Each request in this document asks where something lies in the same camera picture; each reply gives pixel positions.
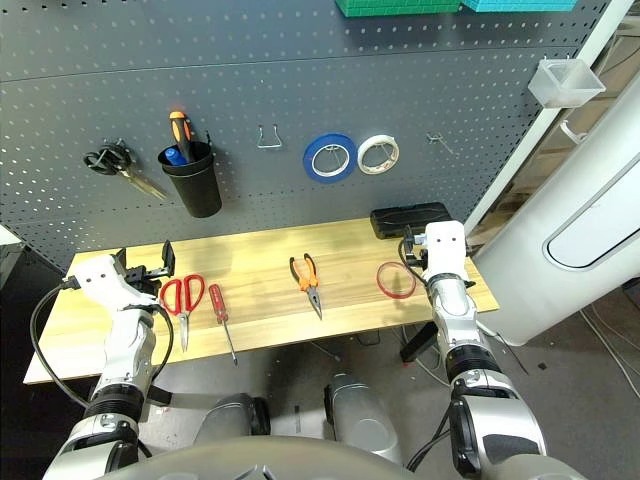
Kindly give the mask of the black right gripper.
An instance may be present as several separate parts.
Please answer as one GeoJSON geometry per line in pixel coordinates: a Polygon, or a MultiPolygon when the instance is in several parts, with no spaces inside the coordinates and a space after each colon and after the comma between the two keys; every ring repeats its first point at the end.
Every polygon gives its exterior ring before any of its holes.
{"type": "Polygon", "coordinates": [[[403,238],[399,244],[400,259],[405,266],[425,266],[425,233],[415,233],[410,225],[403,228],[403,238]]]}

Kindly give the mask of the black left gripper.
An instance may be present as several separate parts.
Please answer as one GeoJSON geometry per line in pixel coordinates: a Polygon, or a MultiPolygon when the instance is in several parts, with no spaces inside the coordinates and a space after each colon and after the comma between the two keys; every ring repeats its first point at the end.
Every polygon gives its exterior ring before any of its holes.
{"type": "Polygon", "coordinates": [[[126,249],[115,253],[115,268],[119,274],[125,274],[128,285],[141,293],[157,296],[162,286],[161,277],[173,276],[175,271],[175,254],[171,242],[166,240],[162,249],[163,268],[148,270],[145,266],[127,269],[126,249]]]}

